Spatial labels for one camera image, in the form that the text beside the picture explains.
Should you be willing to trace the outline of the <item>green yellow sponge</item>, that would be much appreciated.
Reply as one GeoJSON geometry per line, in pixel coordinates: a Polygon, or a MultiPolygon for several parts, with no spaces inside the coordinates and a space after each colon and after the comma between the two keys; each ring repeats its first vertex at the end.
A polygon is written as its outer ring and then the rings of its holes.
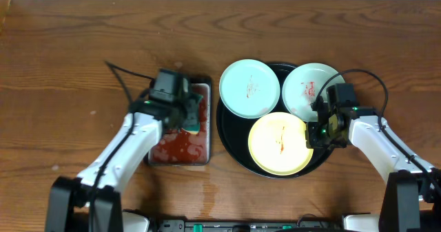
{"type": "Polygon", "coordinates": [[[201,128],[199,120],[199,104],[203,96],[192,93],[185,101],[186,117],[182,124],[182,129],[190,134],[198,134],[201,128]]]}

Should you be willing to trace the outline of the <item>yellow plate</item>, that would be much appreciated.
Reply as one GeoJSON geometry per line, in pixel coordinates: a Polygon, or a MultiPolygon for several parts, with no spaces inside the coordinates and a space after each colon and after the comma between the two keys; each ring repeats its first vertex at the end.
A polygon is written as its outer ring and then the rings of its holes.
{"type": "Polygon", "coordinates": [[[306,146],[305,130],[305,122],[289,113],[273,112],[259,118],[247,139],[252,160],[275,176],[300,172],[314,153],[306,146]]]}

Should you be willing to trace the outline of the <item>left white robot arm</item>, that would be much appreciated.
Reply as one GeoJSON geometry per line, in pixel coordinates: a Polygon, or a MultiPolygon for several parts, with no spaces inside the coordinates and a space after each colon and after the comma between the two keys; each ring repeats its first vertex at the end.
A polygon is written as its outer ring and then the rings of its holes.
{"type": "Polygon", "coordinates": [[[50,189],[46,231],[148,231],[144,215],[124,211],[121,194],[149,151],[173,129],[198,127],[203,96],[145,90],[130,103],[116,136],[75,178],[58,177],[50,189]]]}

